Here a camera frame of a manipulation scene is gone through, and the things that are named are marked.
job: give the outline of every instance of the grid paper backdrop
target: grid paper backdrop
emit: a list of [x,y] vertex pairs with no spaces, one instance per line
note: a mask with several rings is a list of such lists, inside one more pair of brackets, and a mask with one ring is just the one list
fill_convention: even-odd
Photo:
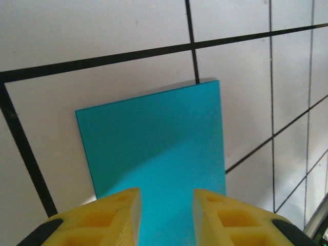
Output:
[[327,0],[2,1],[0,244],[95,199],[75,110],[214,79],[228,195],[303,230],[328,191],[327,13]]

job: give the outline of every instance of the white wall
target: white wall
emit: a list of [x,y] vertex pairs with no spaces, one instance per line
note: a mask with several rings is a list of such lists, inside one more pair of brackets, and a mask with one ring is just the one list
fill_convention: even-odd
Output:
[[[269,0],[190,3],[196,42],[270,30]],[[327,9],[327,1],[315,0],[314,24],[328,22]],[[272,30],[309,26],[311,13],[311,0],[272,0]],[[6,34],[0,39],[1,72],[190,42],[183,0],[4,0],[0,15],[0,33]],[[313,30],[310,106],[315,106],[309,117],[308,168],[308,113],[303,113],[309,108],[311,30],[272,38],[272,71],[269,37],[196,50],[201,81],[221,81],[225,167],[239,163],[227,175],[228,195],[278,210],[301,229],[304,198],[308,222],[325,195],[326,180],[314,182],[326,172],[328,98],[320,100],[328,95],[327,39],[328,27]],[[6,88],[54,203],[63,212],[94,199],[75,110],[194,83],[192,53],[184,51],[36,75],[6,83]],[[5,221],[16,219],[5,226],[0,244],[15,245],[46,216],[3,118],[0,126],[1,201],[7,201],[0,203],[0,211],[6,211]],[[279,132],[274,141],[272,130]],[[306,182],[311,192],[306,192]]]

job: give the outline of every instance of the yellow plastic part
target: yellow plastic part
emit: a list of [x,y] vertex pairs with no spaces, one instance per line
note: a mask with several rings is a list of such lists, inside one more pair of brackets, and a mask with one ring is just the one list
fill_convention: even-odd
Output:
[[139,188],[131,188],[49,218],[64,222],[44,246],[135,246],[141,218]]
[[197,246],[293,246],[272,224],[286,218],[208,190],[194,190],[193,218]]

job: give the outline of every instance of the cyan plastic plate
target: cyan plastic plate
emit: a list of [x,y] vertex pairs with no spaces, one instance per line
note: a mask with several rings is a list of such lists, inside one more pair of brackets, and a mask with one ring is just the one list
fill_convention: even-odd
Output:
[[76,111],[97,198],[140,187],[140,246],[195,245],[194,188],[225,194],[219,82]]

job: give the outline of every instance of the blue rectangular block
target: blue rectangular block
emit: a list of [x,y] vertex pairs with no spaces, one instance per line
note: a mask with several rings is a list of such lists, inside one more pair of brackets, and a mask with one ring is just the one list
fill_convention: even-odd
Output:
[[76,111],[97,198],[140,187],[140,246],[195,245],[194,188],[226,192],[219,82]]

